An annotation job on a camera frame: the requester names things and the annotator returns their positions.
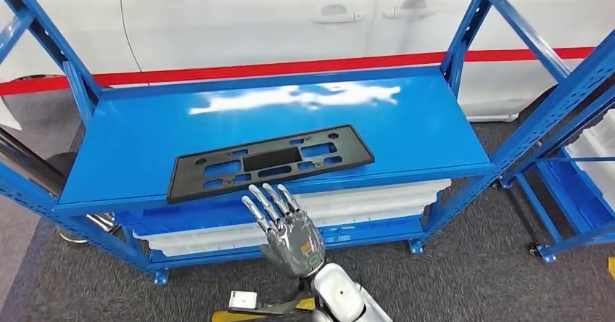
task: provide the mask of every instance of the white car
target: white car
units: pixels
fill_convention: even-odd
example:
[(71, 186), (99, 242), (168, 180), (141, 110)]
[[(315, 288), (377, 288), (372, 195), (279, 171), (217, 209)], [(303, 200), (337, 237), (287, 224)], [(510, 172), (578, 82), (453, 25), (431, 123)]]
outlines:
[[(91, 72), (126, 73), (395, 54), (420, 58), (448, 48), (470, 0), (38, 1)], [(583, 57), (579, 48), (597, 45), (615, 28), (615, 0), (509, 1), (551, 46), (575, 48), (567, 50), (570, 65)], [(12, 19), (4, 4), (0, 17), (3, 23)], [(459, 102), (471, 120), (513, 120), (555, 83), (538, 61), (510, 49), (526, 47), (491, 11), (471, 47), (473, 62), (463, 69)], [(0, 81), (60, 74), (29, 33), (0, 66)], [(12, 120), (7, 112), (0, 115), (0, 123), (18, 125)]]

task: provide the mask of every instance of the white plastic storage bin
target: white plastic storage bin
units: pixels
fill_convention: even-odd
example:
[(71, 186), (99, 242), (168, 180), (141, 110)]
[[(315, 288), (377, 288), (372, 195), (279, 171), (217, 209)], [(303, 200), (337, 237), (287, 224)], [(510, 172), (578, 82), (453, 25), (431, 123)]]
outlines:
[[(347, 189), (297, 195), (300, 206), (317, 226), (351, 225), (370, 220), (422, 215), (437, 193), (450, 186), (450, 179), (392, 186)], [(140, 236), (151, 249), (166, 256), (189, 255), (266, 243), (254, 223)]]
[[(615, 156), (615, 110), (609, 110), (598, 124), (584, 129), (579, 138), (564, 149), (570, 157)], [(577, 162), (577, 166), (591, 178), (615, 210), (615, 162)]]

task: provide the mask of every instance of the shelf foot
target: shelf foot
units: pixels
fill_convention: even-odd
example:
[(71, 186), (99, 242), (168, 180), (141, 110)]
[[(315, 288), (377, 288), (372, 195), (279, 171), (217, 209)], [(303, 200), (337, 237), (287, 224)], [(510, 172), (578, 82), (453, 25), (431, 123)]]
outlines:
[(169, 269), (165, 268), (162, 270), (156, 271), (156, 276), (154, 277), (154, 284), (156, 286), (164, 286), (169, 281)]
[(531, 255), (541, 258), (545, 261), (545, 263), (554, 263), (557, 260), (557, 257), (552, 253), (546, 252), (545, 250), (547, 249), (547, 247), (548, 246), (545, 244), (538, 244), (536, 242), (532, 242), (527, 245), (527, 251)]
[(500, 177), (498, 177), (498, 179), (493, 181), (493, 183), (491, 183), (491, 188), (493, 188), (495, 190), (510, 189), (511, 188), (511, 181), (510, 180), (504, 181), (503, 177), (500, 176)]
[(423, 253), (423, 244), (419, 240), (410, 240), (408, 241), (408, 245), (410, 246), (410, 252), (412, 252), (413, 255), (420, 255)]

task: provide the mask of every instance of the red stripe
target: red stripe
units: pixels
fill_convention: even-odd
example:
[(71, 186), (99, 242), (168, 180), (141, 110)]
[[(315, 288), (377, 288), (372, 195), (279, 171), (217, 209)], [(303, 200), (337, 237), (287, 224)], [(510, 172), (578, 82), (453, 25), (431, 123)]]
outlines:
[[(593, 47), (555, 49), (562, 59), (585, 58)], [(156, 70), (148, 72), (96, 74), (94, 78), (101, 86), (127, 85), (139, 83), (161, 83), (166, 81), (196, 81), (220, 78), (243, 78), (266, 75), (295, 73), (330, 72), (336, 70), (359, 70), (376, 67), (399, 67), (427, 65), (441, 62), (445, 52), (422, 54), (402, 54), (392, 56), (358, 57), (352, 59), (323, 59), (318, 61), (281, 62), (263, 65), (240, 65), (230, 67), (190, 68), (184, 70)], [(467, 62), (507, 62), (529, 61), (536, 59), (527, 49), (508, 50), (470, 50)], [(28, 94), (68, 88), (66, 77), (36, 78), (14, 80), (0, 83), (0, 95)]]

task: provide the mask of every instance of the yellow label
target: yellow label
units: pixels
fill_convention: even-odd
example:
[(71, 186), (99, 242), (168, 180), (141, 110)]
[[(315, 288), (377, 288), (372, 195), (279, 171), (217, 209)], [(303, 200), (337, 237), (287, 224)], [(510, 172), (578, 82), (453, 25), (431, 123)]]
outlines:
[(301, 246), (301, 252), (303, 252), (304, 254), (310, 249), (312, 249), (312, 243), (309, 241), (305, 242), (303, 246)]
[(615, 257), (608, 258), (608, 272), (613, 276), (613, 280), (615, 280)]
[[(297, 303), (296, 309), (314, 310), (314, 298), (305, 298)], [(230, 313), (228, 311), (216, 311), (212, 315), (212, 322), (239, 322), (265, 318), (261, 315), (247, 315), (245, 313)]]

